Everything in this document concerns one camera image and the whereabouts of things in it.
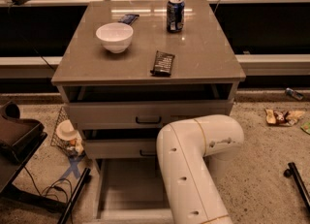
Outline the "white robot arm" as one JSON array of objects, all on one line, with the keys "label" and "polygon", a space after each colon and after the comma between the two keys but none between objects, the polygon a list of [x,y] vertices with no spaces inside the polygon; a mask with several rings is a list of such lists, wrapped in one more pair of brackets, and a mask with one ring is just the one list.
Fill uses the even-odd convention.
[{"label": "white robot arm", "polygon": [[172,122],[157,137],[157,157],[174,224],[233,224],[216,181],[244,142],[240,124],[214,114]]}]

